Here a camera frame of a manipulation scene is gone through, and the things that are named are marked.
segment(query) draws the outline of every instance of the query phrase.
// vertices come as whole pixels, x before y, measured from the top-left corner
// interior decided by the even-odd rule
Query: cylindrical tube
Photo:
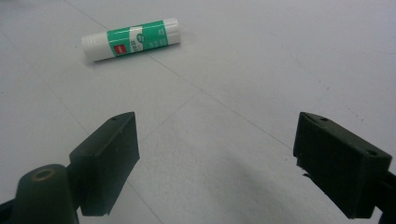
[[[119,57],[177,43],[180,43],[180,31],[175,18],[81,38],[82,49],[90,61]]]

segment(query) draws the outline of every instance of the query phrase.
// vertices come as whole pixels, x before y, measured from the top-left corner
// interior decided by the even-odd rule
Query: green label
[[[163,21],[108,31],[107,40],[116,57],[168,45]]]

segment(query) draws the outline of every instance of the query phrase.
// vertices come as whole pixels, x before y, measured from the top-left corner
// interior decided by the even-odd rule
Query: white table
[[[137,117],[141,160],[88,223],[348,220],[295,165],[301,111],[396,156],[393,0],[0,0],[0,203],[106,119]],[[80,38],[176,17],[180,45],[89,63]],[[390,170],[395,173],[395,162]]]

